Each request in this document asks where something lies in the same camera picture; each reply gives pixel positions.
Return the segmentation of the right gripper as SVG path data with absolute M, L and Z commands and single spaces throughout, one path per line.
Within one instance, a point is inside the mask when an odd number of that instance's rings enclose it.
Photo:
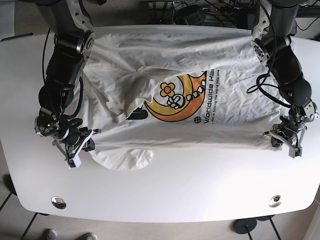
M 95 150 L 93 135 L 100 134 L 100 129 L 80 127 L 83 121 L 80 118 L 67 120 L 64 115 L 58 115 L 41 107 L 35 119 L 35 132 L 42 137 L 52 137 L 56 146 L 65 159 L 79 155 L 80 151 L 90 152 Z

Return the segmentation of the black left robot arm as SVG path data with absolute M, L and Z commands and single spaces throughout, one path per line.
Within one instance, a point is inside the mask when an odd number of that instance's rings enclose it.
M 271 138 L 274 148 L 283 144 L 289 147 L 292 158 L 302 155 L 301 142 L 306 123 L 318 117 L 312 101 L 312 87 L 305 80 L 301 64 L 292 50 L 290 32 L 302 1 L 258 0 L 252 28 L 251 43 L 267 73 L 257 77 L 255 85 L 246 92 L 260 91 L 273 102 L 288 108 L 288 115 L 264 135 Z

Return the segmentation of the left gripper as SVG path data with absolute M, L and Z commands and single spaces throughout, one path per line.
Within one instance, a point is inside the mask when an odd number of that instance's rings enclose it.
M 262 136 L 270 137 L 271 146 L 279 148 L 283 144 L 289 147 L 292 158 L 302 155 L 301 143 L 307 130 L 307 123 L 317 118 L 317 105 L 310 99 L 303 106 L 293 105 L 287 116 L 280 117 L 280 123 L 265 131 Z

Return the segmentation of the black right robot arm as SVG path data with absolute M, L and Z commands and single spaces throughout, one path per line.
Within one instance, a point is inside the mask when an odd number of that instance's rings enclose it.
M 95 131 L 80 128 L 83 122 L 76 117 L 83 98 L 79 97 L 72 115 L 65 114 L 73 101 L 76 82 L 81 89 L 84 87 L 82 72 L 95 41 L 93 22 L 81 0 L 37 0 L 35 5 L 54 32 L 53 54 L 38 95 L 40 111 L 35 131 L 42 137 L 52 137 L 56 145 L 63 144 L 66 161 L 74 165 L 81 150 L 94 148 L 91 136 Z

